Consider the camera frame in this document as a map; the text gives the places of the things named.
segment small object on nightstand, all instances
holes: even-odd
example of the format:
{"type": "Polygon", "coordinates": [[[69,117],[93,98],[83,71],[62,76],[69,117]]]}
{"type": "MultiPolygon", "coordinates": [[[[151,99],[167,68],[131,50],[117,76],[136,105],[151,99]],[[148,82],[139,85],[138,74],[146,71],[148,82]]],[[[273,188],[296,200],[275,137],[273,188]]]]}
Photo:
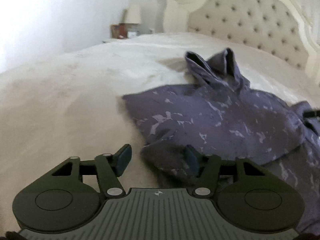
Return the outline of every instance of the small object on nightstand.
{"type": "Polygon", "coordinates": [[[138,31],[137,30],[134,30],[134,29],[129,29],[128,32],[127,32],[127,37],[128,39],[132,39],[134,37],[137,37],[138,36],[138,31]]]}

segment carved headboard frame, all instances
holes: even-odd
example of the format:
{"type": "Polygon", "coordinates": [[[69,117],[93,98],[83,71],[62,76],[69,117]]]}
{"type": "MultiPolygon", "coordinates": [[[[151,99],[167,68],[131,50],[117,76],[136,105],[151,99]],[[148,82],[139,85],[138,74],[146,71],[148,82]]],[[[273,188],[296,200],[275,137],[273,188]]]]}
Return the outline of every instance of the carved headboard frame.
{"type": "Polygon", "coordinates": [[[295,0],[167,0],[163,25],[264,50],[320,84],[320,46],[295,0]]]}

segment bed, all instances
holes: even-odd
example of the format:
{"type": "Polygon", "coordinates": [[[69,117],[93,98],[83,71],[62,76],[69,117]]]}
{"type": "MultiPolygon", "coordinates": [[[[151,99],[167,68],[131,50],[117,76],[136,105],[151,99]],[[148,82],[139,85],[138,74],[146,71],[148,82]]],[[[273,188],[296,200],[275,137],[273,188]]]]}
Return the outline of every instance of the bed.
{"type": "MultiPolygon", "coordinates": [[[[253,88],[320,106],[320,48],[294,0],[167,0],[164,30],[0,75],[0,235],[19,229],[14,196],[69,156],[93,159],[129,143],[133,159],[121,183],[156,188],[121,96],[192,83],[187,50],[208,58],[230,47],[253,88]]],[[[93,177],[84,182],[98,189],[93,177]]]]}

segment black gripper base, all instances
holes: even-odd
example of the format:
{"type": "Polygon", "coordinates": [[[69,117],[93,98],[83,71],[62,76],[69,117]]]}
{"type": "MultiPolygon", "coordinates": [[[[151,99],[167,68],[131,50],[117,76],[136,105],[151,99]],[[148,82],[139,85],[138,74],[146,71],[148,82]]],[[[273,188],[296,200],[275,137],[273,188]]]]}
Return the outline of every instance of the black gripper base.
{"type": "Polygon", "coordinates": [[[20,234],[28,240],[291,240],[298,236],[293,229],[270,234],[239,229],[219,215],[211,200],[194,198],[186,189],[143,188],[109,199],[93,220],[73,231],[43,234],[23,229],[20,234]]]}

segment bedding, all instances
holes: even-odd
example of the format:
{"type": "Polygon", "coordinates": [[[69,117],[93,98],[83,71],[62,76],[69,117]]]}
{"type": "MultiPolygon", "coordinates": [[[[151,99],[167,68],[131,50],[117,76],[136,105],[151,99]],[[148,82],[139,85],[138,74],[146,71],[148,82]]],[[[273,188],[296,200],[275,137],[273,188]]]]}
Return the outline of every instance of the bedding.
{"type": "MultiPolygon", "coordinates": [[[[193,83],[184,54],[204,58],[231,48],[254,89],[294,104],[319,106],[319,88],[302,71],[266,52],[193,33],[145,35],[30,62],[0,74],[0,235],[19,227],[15,195],[69,156],[93,159],[129,143],[133,158],[120,181],[158,187],[140,158],[144,139],[121,97],[155,87],[193,83]]],[[[98,188],[92,177],[84,182],[98,188]]]]}
{"type": "Polygon", "coordinates": [[[182,149],[188,144],[203,155],[269,164],[270,171],[304,198],[297,230],[319,235],[320,199],[314,181],[320,179],[320,122],[302,117],[310,105],[304,101],[289,107],[273,94],[250,89],[231,49],[207,61],[193,52],[185,59],[196,84],[166,85],[123,97],[146,141],[143,158],[169,175],[160,187],[177,186],[177,180],[179,187],[195,184],[198,171],[183,159],[182,149]],[[285,158],[292,153],[296,158],[285,158]]]}

